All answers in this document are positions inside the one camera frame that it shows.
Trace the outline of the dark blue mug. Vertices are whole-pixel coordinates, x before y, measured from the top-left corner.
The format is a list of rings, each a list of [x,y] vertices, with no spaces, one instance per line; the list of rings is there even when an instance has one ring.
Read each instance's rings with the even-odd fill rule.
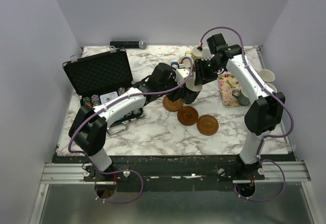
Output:
[[[176,62],[171,63],[171,67],[175,69],[180,68],[190,68],[191,67],[191,58],[183,56],[178,59]]]

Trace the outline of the light green mug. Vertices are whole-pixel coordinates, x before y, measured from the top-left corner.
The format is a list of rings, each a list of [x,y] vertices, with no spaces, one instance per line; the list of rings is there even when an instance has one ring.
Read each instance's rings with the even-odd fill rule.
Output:
[[[200,60],[202,57],[202,47],[194,46],[191,51],[186,51],[184,55],[190,55],[194,62]]]

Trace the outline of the grey blue mug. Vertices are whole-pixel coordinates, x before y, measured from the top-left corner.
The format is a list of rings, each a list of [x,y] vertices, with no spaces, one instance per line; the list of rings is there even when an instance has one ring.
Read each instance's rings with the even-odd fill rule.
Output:
[[[232,96],[236,99],[238,104],[241,106],[247,106],[250,104],[249,98],[242,93],[242,90],[233,90]]]

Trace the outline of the teal mug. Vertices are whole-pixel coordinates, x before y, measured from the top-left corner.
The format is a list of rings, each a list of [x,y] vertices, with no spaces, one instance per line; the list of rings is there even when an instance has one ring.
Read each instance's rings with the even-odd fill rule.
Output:
[[[193,103],[201,91],[202,91],[202,85],[201,84],[195,85],[194,78],[189,79],[186,82],[183,90],[183,94],[184,94],[182,98],[183,103],[185,104]]]

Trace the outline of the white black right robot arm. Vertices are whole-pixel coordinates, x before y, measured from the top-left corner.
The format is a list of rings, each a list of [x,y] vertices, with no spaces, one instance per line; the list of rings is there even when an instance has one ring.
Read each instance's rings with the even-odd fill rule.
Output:
[[[217,78],[219,70],[230,72],[240,83],[250,101],[250,108],[244,116],[247,136],[243,149],[238,155],[235,175],[246,179],[253,173],[251,165],[259,160],[259,151],[263,137],[272,132],[280,123],[285,96],[275,93],[260,78],[247,61],[243,48],[236,44],[229,46],[222,34],[207,39],[202,48],[202,56],[195,61],[195,85],[204,85]]]

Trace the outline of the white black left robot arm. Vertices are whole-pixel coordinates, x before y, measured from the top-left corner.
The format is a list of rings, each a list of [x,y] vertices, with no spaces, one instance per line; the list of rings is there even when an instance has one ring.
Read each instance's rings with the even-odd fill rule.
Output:
[[[95,174],[100,180],[109,180],[113,174],[113,162],[103,148],[107,129],[123,115],[144,107],[162,95],[168,95],[170,100],[179,99],[192,76],[193,60],[184,62],[178,69],[159,63],[151,75],[136,82],[121,96],[94,108],[82,106],[68,133],[69,143],[80,147],[96,168]]]

